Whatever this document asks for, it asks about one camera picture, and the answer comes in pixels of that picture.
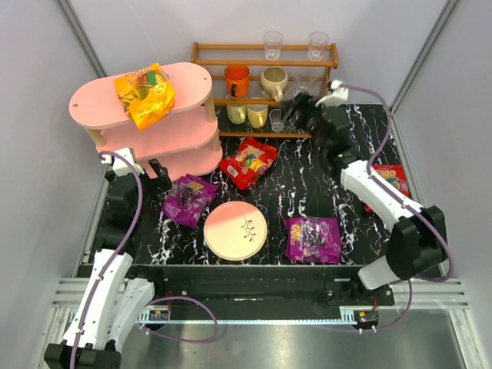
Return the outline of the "red candy bag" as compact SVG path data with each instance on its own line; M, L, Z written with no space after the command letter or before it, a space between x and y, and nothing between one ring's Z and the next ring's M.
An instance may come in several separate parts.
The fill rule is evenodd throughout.
M406 174L402 165L373 165L373 169L399 192L410 195Z
M218 167L241 190L251 187L274 164L278 150L247 137L238 150L222 159Z

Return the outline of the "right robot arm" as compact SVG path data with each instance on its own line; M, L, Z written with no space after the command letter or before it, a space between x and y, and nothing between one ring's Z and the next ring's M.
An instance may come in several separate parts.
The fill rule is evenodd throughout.
M354 149L349 123L336 110L328 97L300 93L288 102L283 120L311 135L323 170L368 205L391 233L385 255L358 271L355 286L376 290L451 261L442 210L418 204L383 179Z

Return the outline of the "orange candy bag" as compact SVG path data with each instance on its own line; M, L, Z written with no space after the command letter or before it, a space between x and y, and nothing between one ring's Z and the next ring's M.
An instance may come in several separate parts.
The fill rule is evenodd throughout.
M125 114L139 131L166 118L175 106L175 87L159 63L124 74L113 84Z

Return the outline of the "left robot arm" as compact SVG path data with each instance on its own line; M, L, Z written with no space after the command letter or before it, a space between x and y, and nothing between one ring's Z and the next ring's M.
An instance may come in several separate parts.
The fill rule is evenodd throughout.
M172 186L167 168L149 161L157 177L130 168L109 183L106 209L95 233L91 275L75 317L60 343L50 343L44 362L50 368L119 368L121 349L135 320L155 295L156 274L140 274L122 287L135 255L134 232L150 194Z

